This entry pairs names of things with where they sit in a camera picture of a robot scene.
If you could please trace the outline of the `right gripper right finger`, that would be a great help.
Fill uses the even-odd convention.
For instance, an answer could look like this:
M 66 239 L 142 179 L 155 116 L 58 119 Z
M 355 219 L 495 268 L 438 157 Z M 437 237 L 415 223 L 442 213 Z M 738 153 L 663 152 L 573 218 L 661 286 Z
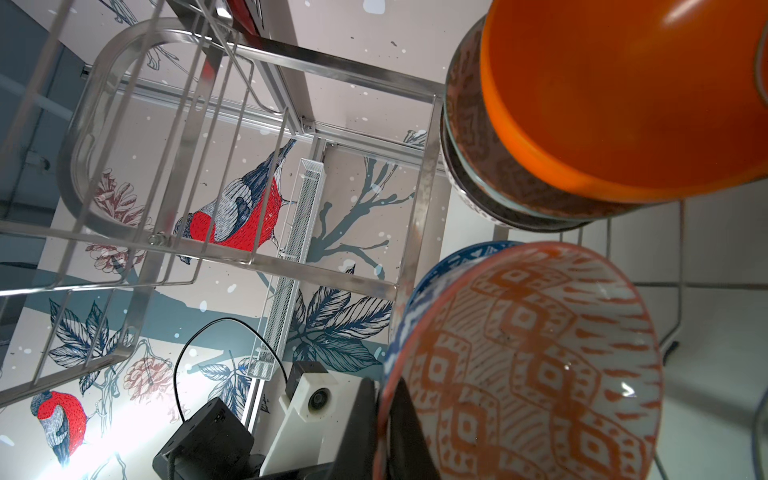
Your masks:
M 397 384 L 388 420 L 389 479 L 440 480 L 410 392 L 403 379 Z

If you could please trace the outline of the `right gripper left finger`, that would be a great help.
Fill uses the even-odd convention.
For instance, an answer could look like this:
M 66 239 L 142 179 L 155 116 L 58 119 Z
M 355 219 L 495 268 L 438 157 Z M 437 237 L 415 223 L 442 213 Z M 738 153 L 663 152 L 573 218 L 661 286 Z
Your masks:
M 364 378 L 358 388 L 336 459 L 327 469 L 327 480 L 371 480 L 377 450 L 377 393 L 375 383 Z

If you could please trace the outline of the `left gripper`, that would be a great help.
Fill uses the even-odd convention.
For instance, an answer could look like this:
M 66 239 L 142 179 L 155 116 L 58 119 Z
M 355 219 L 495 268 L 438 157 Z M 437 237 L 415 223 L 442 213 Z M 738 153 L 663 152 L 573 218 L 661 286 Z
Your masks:
M 320 464 L 268 474 L 253 436 L 218 397 L 187 419 L 152 460 L 161 479 L 323 479 Z

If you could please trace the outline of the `red patterned bowl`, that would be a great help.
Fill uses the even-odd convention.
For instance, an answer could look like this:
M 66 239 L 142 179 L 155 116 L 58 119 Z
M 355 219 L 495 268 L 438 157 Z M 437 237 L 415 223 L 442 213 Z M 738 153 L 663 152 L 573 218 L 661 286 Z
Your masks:
M 513 246 L 453 282 L 382 382 L 400 379 L 445 479 L 643 479 L 662 415 L 659 341 L 635 286 L 602 255 Z

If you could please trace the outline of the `dark blue patterned bowl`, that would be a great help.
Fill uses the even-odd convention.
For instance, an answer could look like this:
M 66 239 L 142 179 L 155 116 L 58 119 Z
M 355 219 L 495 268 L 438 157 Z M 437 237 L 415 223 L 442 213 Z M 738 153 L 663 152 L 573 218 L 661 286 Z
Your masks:
M 406 304 L 402 321 L 394 338 L 390 341 L 383 359 L 382 382 L 391 377 L 398 355 L 404 349 L 421 316 L 437 298 L 461 275 L 482 262 L 486 257 L 507 248 L 521 245 L 521 242 L 500 240 L 474 244 L 460 249 L 442 259 L 421 280 Z

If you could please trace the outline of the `white brown lattice bowl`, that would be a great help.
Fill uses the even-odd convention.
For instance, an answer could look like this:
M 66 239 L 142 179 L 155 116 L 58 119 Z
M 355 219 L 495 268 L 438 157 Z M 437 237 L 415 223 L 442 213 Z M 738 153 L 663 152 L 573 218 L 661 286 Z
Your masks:
M 462 202 L 468 208 L 495 225 L 533 233 L 563 233 L 590 224 L 590 221 L 577 222 L 536 217 L 510 209 L 493 200 L 473 182 L 461 165 L 446 127 L 444 113 L 440 116 L 440 142 L 442 163 L 452 187 L 459 192 Z

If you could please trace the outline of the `green patterned bowl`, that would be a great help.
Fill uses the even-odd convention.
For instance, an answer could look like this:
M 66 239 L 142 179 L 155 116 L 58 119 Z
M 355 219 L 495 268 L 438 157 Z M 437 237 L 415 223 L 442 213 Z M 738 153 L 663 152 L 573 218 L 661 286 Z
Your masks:
M 501 207 L 547 221 L 586 222 L 627 214 L 633 204 L 586 198 L 537 178 L 508 152 L 490 121 L 482 91 L 480 53 L 485 17 L 458 45 L 446 77 L 448 134 L 464 171 Z

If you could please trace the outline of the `steel two-tier dish rack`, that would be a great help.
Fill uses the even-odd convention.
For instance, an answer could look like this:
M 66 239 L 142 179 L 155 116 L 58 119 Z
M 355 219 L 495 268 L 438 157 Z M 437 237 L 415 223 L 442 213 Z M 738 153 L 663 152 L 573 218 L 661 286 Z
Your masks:
M 56 174 L 59 170 L 59 150 L 64 145 L 70 121 L 81 98 L 85 98 L 88 67 L 81 65 L 74 50 L 89 50 L 93 61 L 96 51 L 127 32 L 133 25 L 149 20 L 154 1 L 106 1 L 107 6 L 95 6 L 96 1 L 73 1 L 59 42 L 51 59 L 48 77 L 43 81 L 40 93 L 43 105 L 31 106 L 27 126 L 16 143 L 15 160 L 1 163 L 1 292 L 18 289 L 41 289 L 56 281 L 61 261 L 66 256 L 70 239 L 54 236 L 58 231 L 73 233 L 76 219 L 67 209 L 58 188 Z M 21 101 L 20 90 L 33 76 L 33 60 L 41 53 L 52 27 L 57 7 L 61 1 L 1 1 L 1 144 L 7 136 Z M 321 40 L 321 37 L 349 33 L 347 47 L 332 46 L 334 41 L 322 39 L 318 46 L 306 48 L 325 49 L 329 54 L 348 56 L 361 62 L 390 66 L 408 73 L 428 73 L 436 77 L 437 70 L 447 71 L 449 47 L 456 46 L 459 37 L 471 23 L 483 16 L 491 1 L 391 1 L 389 13 L 374 19 L 373 13 L 342 12 L 346 7 L 333 1 L 320 2 L 327 12 L 315 9 L 320 15 L 322 27 L 312 34 L 301 34 L 304 40 Z M 181 93 L 184 91 L 197 46 L 171 40 L 149 49 L 131 99 L 127 102 L 122 123 L 112 149 L 111 157 L 104 164 L 105 174 L 94 192 L 91 211 L 119 226 L 128 228 L 127 240 L 134 241 L 137 228 L 146 215 L 144 230 L 147 235 L 134 243 L 147 243 L 150 230 L 158 223 L 162 197 L 167 188 L 173 163 L 183 136 L 191 100 L 187 100 L 178 121 L 171 143 L 170 133 L 174 124 Z M 244 80 L 251 75 L 255 93 L 266 97 L 267 87 L 259 66 L 244 58 L 238 58 L 244 69 L 241 76 L 236 67 L 229 68 L 229 59 L 222 54 L 216 82 L 208 101 L 209 109 L 199 132 L 199 140 L 191 160 L 191 172 L 186 177 L 174 224 L 189 210 L 193 213 L 211 200 L 216 203 L 218 188 L 240 178 L 255 169 L 274 152 L 279 125 L 269 119 L 269 114 L 259 111 L 249 94 L 246 102 Z M 318 253 L 308 255 L 307 262 L 318 268 L 330 270 L 336 265 L 343 272 L 355 264 L 354 275 L 394 283 L 401 270 L 398 262 L 404 250 L 409 210 L 414 200 L 414 188 L 421 160 L 422 140 L 411 140 L 416 133 L 424 133 L 427 127 L 429 105 L 415 100 L 396 98 L 392 94 L 378 92 L 367 87 L 344 84 L 333 79 L 308 75 L 309 93 L 314 95 L 315 113 L 326 115 L 346 127 L 357 127 L 362 135 L 381 134 L 390 143 L 397 139 L 404 146 L 415 143 L 415 157 L 400 160 L 384 158 L 384 154 L 364 155 L 349 146 L 337 146 L 330 141 L 329 163 L 322 202 L 315 202 L 318 220 L 308 245 L 317 245 Z M 266 100 L 270 108 L 274 101 Z M 310 158 L 310 136 L 295 135 L 293 149 L 275 173 L 277 189 L 282 195 L 283 206 L 274 227 L 276 240 L 267 239 L 258 254 L 287 260 L 290 222 L 294 217 L 301 178 L 305 172 L 303 158 Z M 99 288 L 75 288 L 68 290 L 35 291 L 9 295 L 1 300 L 1 310 L 8 314 L 11 305 L 18 310 L 13 335 L 1 327 L 1 400 L 7 390 L 33 380 L 43 353 L 43 364 L 35 389 L 41 385 L 51 390 L 62 390 L 79 396 L 109 392 L 119 397 L 119 378 L 123 379 L 134 360 L 124 360 L 99 371 L 82 370 L 88 352 L 91 351 L 100 318 L 93 322 L 91 307 L 96 317 L 106 320 L 92 359 L 87 368 L 110 352 L 115 342 L 115 332 L 122 330 L 131 311 L 134 285 L 157 283 L 142 318 L 141 338 L 154 343 L 165 343 L 165 350 L 181 347 L 191 335 L 192 325 L 206 323 L 220 315 L 238 314 L 255 321 L 262 335 L 267 337 L 270 328 L 268 310 L 279 283 L 270 273 L 240 268 L 235 264 L 192 258 L 190 264 L 173 257 L 170 250 L 157 251 L 104 243 L 109 238 L 84 224 L 79 232 L 86 240 L 72 240 L 73 253 L 65 270 L 65 277 L 55 287 L 95 285 Z M 217 327 L 206 333 L 205 344 L 196 340 L 197 351 L 208 349 L 207 357 L 195 357 L 187 352 L 186 358 L 209 358 L 210 363 L 225 365 L 229 358 L 239 361 L 261 347 L 251 334 L 240 327 Z M 331 344 L 320 347 L 319 353 L 331 354 L 331 360 L 341 360 L 340 366 L 362 370 L 352 375 L 379 375 L 384 357 L 383 333 L 358 340 L 369 355 L 362 355 L 356 343 Z M 171 353 L 154 353 L 168 361 L 175 361 Z M 8 394 L 8 405 L 27 400 L 34 393 Z

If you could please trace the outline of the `orange plastic bowl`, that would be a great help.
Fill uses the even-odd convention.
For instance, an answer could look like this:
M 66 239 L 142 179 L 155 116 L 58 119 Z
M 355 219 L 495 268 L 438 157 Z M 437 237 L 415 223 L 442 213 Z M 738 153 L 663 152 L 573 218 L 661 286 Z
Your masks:
M 767 173 L 763 1 L 496 1 L 480 67 L 497 135 L 558 189 L 655 203 Z

